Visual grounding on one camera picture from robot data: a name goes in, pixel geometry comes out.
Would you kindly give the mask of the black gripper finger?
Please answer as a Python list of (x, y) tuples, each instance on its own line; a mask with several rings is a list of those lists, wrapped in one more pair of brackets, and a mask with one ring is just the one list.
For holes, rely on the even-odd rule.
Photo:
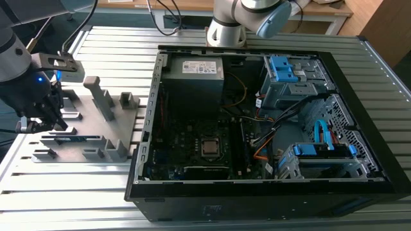
[(60, 81), (51, 82), (51, 90), (42, 99), (42, 104), (39, 110), (42, 116), (39, 117), (42, 121), (42, 126), (50, 130), (67, 130), (68, 125), (62, 116), (62, 109), (64, 108), (64, 99), (62, 91)]
[(46, 132), (52, 130), (52, 121), (47, 118), (28, 118), (27, 132)]

